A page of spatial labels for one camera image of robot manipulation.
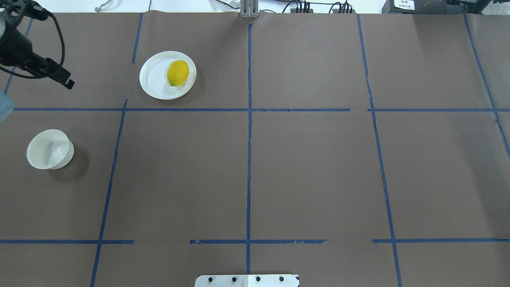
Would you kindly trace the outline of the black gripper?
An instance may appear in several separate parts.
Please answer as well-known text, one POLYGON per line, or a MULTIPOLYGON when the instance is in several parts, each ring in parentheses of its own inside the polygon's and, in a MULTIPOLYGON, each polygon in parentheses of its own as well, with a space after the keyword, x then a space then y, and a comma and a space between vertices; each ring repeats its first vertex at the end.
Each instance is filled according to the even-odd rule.
POLYGON ((47 76, 69 90, 75 84, 69 71, 51 58, 35 54, 31 41, 9 24, 1 28, 0 63, 4 67, 17 67, 32 76, 47 76))

